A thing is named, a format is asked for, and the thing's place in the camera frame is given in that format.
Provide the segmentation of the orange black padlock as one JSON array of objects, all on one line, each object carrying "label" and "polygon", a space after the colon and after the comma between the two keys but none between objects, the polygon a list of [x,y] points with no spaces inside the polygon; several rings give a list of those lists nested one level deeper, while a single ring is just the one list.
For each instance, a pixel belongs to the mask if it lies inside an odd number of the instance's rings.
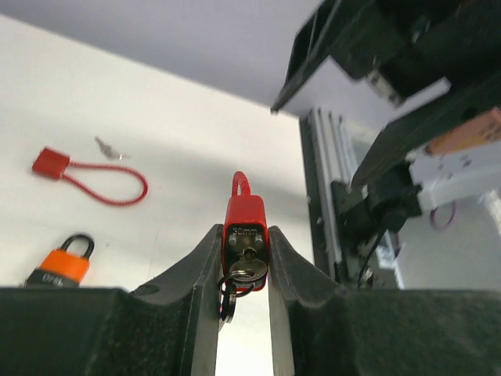
[{"label": "orange black padlock", "polygon": [[[82,255],[68,251],[75,241],[84,241],[87,248]],[[38,268],[35,268],[22,287],[78,288],[88,272],[95,241],[84,233],[69,236],[58,248],[49,252]]]}]

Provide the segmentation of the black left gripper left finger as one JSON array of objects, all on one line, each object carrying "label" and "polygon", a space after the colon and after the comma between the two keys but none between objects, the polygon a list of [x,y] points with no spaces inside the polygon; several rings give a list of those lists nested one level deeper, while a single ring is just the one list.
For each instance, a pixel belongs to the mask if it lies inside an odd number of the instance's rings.
[{"label": "black left gripper left finger", "polygon": [[1,291],[4,375],[213,375],[222,227],[132,292]]}]

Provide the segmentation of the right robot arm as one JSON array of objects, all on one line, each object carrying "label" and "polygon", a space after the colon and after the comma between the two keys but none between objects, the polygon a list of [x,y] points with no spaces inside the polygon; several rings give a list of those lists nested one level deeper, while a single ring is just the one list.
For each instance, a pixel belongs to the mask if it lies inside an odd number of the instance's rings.
[{"label": "right robot arm", "polygon": [[500,184],[500,4],[324,1],[296,34],[272,111],[327,60],[392,106],[438,80],[449,90],[388,123],[357,161],[342,117],[299,121],[315,266],[383,287],[376,249],[410,218]]}]

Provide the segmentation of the silver key bunch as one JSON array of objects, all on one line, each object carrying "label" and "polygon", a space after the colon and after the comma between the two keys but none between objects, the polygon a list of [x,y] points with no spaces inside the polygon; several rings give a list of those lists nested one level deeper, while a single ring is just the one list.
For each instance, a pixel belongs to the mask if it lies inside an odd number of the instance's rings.
[{"label": "silver key bunch", "polygon": [[124,159],[128,159],[131,156],[128,154],[123,154],[116,149],[114,149],[109,143],[105,143],[102,139],[100,139],[98,136],[94,137],[94,140],[96,141],[100,152],[109,160],[111,161],[122,161]]},{"label": "silver key bunch", "polygon": [[219,314],[219,329],[229,324],[236,311],[236,300],[258,289],[258,285],[265,282],[268,272],[266,262],[258,258],[258,253],[247,248],[231,265],[229,271],[218,282],[218,289],[222,295]]}]

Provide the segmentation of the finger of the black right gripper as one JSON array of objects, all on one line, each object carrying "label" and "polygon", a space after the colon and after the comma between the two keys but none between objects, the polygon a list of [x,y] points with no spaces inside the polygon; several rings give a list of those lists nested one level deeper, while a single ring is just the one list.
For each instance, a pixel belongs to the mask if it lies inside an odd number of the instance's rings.
[{"label": "finger of the black right gripper", "polygon": [[355,48],[362,45],[363,28],[375,12],[375,1],[321,2],[296,33],[286,79],[271,112],[282,110],[329,57],[350,78],[362,78],[369,67],[355,55]]},{"label": "finger of the black right gripper", "polygon": [[358,167],[351,185],[366,185],[404,160],[410,151],[498,105],[499,76],[450,89],[443,96],[388,123]]}]

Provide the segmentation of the red cable padlock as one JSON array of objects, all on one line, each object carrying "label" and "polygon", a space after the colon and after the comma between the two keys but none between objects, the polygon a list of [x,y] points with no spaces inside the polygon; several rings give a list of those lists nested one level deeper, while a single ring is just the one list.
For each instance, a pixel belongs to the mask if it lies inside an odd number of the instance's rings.
[{"label": "red cable padlock", "polygon": [[[247,248],[258,253],[258,258],[269,268],[269,228],[263,199],[251,193],[246,175],[237,171],[232,178],[231,195],[227,204],[222,232],[223,276]],[[266,283],[258,285],[260,291]]]},{"label": "red cable padlock", "polygon": [[149,193],[146,177],[118,164],[84,163],[49,147],[34,159],[35,175],[77,187],[102,204],[126,207],[143,201]]}]

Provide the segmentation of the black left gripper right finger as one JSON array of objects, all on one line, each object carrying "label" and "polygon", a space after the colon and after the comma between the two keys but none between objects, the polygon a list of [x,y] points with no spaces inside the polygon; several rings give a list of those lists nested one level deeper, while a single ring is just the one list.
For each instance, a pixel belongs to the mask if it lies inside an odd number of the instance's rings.
[{"label": "black left gripper right finger", "polygon": [[269,230],[276,375],[497,375],[494,291],[351,290]]}]

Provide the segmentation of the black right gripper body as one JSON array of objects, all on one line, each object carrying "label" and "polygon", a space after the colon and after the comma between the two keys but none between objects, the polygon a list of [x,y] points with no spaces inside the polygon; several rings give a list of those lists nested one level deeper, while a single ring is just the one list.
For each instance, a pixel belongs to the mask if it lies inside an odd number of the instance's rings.
[{"label": "black right gripper body", "polygon": [[336,1],[332,57],[349,78],[381,74],[402,98],[500,69],[498,1]]}]

